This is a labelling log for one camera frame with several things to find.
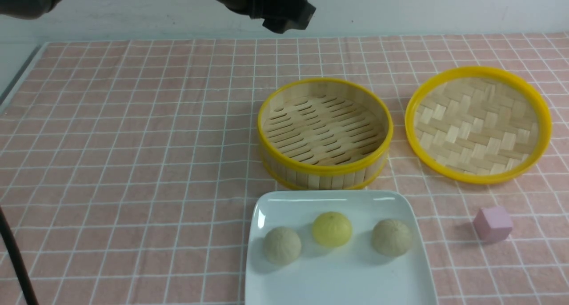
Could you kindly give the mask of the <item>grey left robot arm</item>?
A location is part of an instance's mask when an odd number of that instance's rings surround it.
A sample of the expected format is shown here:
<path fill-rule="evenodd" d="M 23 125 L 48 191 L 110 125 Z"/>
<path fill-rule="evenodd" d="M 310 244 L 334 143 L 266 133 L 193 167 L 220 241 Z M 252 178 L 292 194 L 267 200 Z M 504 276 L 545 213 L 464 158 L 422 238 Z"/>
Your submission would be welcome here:
<path fill-rule="evenodd" d="M 0 0 L 2 15 L 34 20 L 51 12 L 62 0 Z M 262 19 L 263 27 L 276 34 L 306 30 L 316 7 L 308 0 L 215 0 L 238 15 Z"/>

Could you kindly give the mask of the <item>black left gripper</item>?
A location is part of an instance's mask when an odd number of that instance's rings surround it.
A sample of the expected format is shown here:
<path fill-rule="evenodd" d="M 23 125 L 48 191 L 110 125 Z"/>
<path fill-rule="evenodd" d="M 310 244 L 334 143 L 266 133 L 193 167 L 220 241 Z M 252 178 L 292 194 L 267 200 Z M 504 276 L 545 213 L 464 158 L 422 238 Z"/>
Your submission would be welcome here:
<path fill-rule="evenodd" d="M 316 7 L 308 0 L 215 0 L 227 9 L 251 19 L 263 19 L 262 27 L 275 34 L 306 30 Z"/>

